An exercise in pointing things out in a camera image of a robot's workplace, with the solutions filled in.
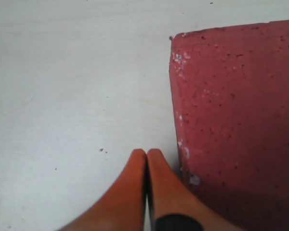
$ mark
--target floor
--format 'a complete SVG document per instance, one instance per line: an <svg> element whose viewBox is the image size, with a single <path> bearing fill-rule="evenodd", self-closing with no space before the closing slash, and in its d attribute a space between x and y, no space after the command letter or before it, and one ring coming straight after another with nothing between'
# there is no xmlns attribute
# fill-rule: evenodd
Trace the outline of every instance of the floor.
<svg viewBox="0 0 289 231"><path fill-rule="evenodd" d="M289 0L0 0L0 231L68 223L134 148L177 166L169 36L284 19Z"/></svg>

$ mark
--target red concrete block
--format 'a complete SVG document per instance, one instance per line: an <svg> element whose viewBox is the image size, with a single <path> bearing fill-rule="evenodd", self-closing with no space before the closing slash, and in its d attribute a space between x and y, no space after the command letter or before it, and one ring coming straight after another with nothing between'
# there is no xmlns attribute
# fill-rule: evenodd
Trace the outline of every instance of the red concrete block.
<svg viewBox="0 0 289 231"><path fill-rule="evenodd" d="M171 39L184 182L238 225L289 230L289 20Z"/></svg>

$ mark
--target white floor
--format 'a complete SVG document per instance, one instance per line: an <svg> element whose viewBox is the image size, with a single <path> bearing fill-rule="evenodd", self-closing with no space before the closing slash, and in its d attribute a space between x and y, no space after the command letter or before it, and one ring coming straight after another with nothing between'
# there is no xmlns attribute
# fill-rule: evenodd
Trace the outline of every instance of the white floor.
<svg viewBox="0 0 289 231"><path fill-rule="evenodd" d="M133 148L176 165L169 36L283 19L289 0L0 0L0 231L68 223Z"/></svg>

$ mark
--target white surface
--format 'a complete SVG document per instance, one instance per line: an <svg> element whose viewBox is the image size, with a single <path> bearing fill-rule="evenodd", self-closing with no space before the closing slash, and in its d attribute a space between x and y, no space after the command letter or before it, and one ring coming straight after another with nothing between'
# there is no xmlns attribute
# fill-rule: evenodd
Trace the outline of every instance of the white surface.
<svg viewBox="0 0 289 231"><path fill-rule="evenodd" d="M133 148L177 163L170 35L283 19L289 0L0 0L0 231L68 223Z"/></svg>

